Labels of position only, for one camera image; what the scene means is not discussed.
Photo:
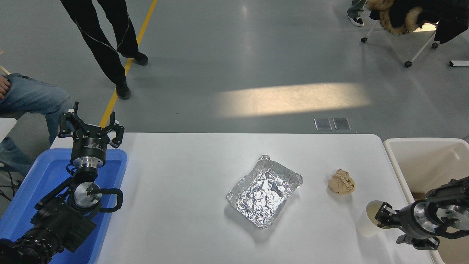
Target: white container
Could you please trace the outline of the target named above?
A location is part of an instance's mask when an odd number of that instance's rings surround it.
[[[461,139],[388,139],[384,147],[408,203],[414,202],[412,193],[424,194],[451,179],[469,176],[469,144]],[[469,236],[441,238],[431,256],[436,264],[469,264]]]

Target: white cup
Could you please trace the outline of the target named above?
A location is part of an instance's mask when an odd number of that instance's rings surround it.
[[[360,217],[355,223],[355,229],[359,235],[371,237],[383,231],[384,228],[378,227],[378,220],[375,219],[375,215],[382,204],[382,201],[374,200],[369,202],[363,209]]]

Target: jeans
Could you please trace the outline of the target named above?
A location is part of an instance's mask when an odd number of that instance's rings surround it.
[[[70,95],[62,88],[40,82],[19,73],[5,76],[11,87],[5,99],[0,99],[0,112],[30,112],[45,115],[49,142],[57,136],[59,118],[62,112],[72,108]],[[0,162],[8,171],[24,176],[28,173],[33,160],[24,154],[10,138],[0,142]]]
[[[352,18],[361,17],[365,4],[366,0],[352,0],[352,5],[347,10],[347,15]]]

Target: crumpled paper ball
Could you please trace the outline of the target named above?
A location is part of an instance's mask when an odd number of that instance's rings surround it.
[[[327,184],[333,192],[338,194],[350,194],[355,191],[355,182],[350,174],[342,169],[338,169]]]

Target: sneaker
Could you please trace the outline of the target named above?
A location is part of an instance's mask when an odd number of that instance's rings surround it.
[[[145,54],[141,53],[141,52],[137,53],[137,55],[135,55],[135,56],[130,56],[130,55],[122,54],[122,53],[121,53],[121,55],[122,55],[122,57],[133,58],[135,63],[137,63],[138,65],[147,65],[148,64],[148,57]]]
[[[350,21],[352,22],[352,24],[354,24],[355,26],[357,27],[363,27],[363,20],[361,17],[349,17],[348,18],[350,19]]]
[[[128,99],[130,98],[130,89],[127,86],[127,82],[116,84],[116,94],[119,99]]]

